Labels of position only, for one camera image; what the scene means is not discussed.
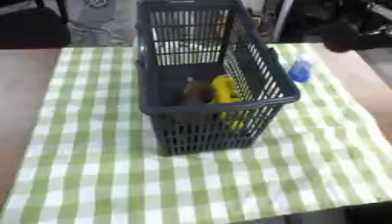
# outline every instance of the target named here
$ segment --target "basket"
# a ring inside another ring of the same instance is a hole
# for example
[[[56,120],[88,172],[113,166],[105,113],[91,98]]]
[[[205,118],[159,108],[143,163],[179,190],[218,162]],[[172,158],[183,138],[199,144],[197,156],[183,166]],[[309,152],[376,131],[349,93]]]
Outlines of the basket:
[[[296,86],[237,0],[143,0],[138,4],[140,109],[161,155],[249,147]],[[192,77],[234,80],[239,101],[173,103]]]

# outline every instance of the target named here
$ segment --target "blue bottle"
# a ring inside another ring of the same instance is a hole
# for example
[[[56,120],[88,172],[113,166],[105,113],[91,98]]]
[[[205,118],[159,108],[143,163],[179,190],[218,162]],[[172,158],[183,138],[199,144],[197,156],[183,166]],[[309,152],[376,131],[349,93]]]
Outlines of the blue bottle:
[[[288,75],[293,81],[307,82],[312,75],[312,67],[314,60],[310,55],[303,55],[294,62],[290,68]]]

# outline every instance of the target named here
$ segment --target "table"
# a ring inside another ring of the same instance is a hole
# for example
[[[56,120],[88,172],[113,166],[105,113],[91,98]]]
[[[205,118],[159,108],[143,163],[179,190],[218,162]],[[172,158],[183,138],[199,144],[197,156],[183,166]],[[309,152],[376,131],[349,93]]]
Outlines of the table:
[[[0,210],[30,141],[59,51],[0,51]]]

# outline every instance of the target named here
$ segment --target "tablecloth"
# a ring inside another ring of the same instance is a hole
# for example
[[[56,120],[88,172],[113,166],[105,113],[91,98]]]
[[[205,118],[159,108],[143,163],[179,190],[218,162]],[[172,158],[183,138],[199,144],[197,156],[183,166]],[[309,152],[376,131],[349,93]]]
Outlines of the tablecloth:
[[[311,80],[248,149],[160,157],[132,48],[66,48],[2,223],[228,223],[391,200],[392,148],[310,45]]]

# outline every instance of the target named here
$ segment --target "blue object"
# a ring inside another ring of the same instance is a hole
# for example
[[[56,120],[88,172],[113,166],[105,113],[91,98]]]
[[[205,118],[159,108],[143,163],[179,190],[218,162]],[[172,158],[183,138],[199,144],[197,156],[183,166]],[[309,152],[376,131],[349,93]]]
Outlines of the blue object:
[[[288,75],[293,81],[307,82],[311,78],[312,63],[305,59],[297,59]]]

